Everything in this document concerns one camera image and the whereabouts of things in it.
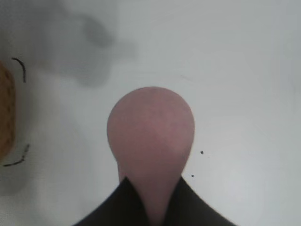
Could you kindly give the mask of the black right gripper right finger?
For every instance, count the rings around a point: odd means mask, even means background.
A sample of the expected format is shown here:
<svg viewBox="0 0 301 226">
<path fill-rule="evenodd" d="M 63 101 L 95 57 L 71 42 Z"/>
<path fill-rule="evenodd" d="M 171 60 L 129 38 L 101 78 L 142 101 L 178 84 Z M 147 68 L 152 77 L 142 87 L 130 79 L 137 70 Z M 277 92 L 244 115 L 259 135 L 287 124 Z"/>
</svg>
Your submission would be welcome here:
<svg viewBox="0 0 301 226">
<path fill-rule="evenodd" d="M 165 226 L 232 226 L 233 223 L 206 204 L 181 178 L 173 192 Z"/>
</svg>

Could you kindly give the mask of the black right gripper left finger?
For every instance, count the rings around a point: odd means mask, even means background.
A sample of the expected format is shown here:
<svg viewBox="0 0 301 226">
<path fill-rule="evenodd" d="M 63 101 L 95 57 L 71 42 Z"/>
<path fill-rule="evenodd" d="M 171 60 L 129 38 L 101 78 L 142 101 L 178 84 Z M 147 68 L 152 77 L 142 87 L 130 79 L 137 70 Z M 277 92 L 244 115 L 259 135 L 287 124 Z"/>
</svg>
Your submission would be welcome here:
<svg viewBox="0 0 301 226">
<path fill-rule="evenodd" d="M 133 185 L 124 178 L 99 207 L 77 226 L 148 226 L 149 220 Z"/>
</svg>

